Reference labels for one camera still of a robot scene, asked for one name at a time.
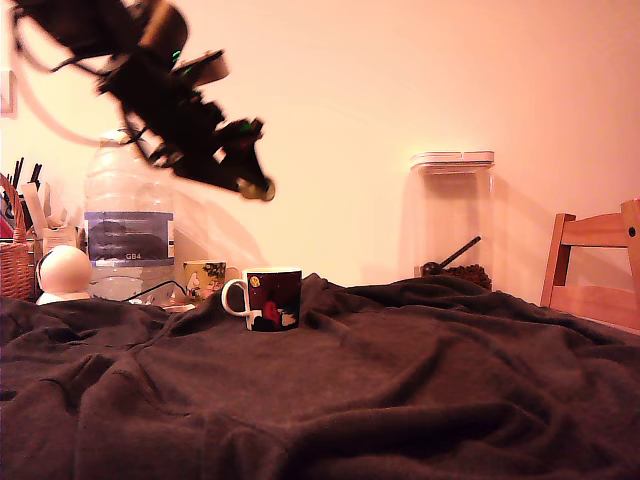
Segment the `wall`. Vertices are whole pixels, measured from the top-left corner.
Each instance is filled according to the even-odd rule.
[[[258,204],[176,182],[181,257],[297,264],[344,285],[411,276],[424,234],[407,220],[419,195],[408,187],[411,156],[490,149],[494,283],[537,302],[554,214],[614,211],[638,195],[634,0],[178,5],[190,26],[183,58],[225,49],[231,75],[206,98],[230,119],[266,121],[259,156],[278,184],[276,199]],[[65,56],[26,30],[43,61]],[[6,32],[2,41],[6,54]],[[8,64],[20,98],[17,119],[0,123],[2,170],[19,155],[44,163],[60,201],[81,205],[94,151],[85,140],[118,125],[114,103],[82,73]],[[577,282],[630,285],[624,258],[577,260]]]

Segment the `large water jug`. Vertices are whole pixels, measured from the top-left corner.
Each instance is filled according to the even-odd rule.
[[[85,231],[92,265],[89,293],[110,300],[137,295],[143,303],[160,305],[173,293],[169,172],[147,165],[127,140],[120,130],[105,134],[86,175]]]

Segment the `white spherical object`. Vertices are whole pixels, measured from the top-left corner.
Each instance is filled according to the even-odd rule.
[[[91,280],[91,262],[81,250],[58,245],[40,264],[40,288],[46,293],[85,292]]]

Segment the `chair backrest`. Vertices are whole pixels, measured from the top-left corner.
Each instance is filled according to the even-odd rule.
[[[567,286],[571,247],[626,248],[633,291],[600,286]],[[540,305],[561,312],[640,329],[640,199],[619,213],[576,220],[559,213],[551,238]]]

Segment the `power outlet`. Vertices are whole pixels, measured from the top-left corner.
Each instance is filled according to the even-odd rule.
[[[11,70],[2,70],[0,73],[0,115],[10,117],[15,114],[16,94],[15,94],[15,73]]]

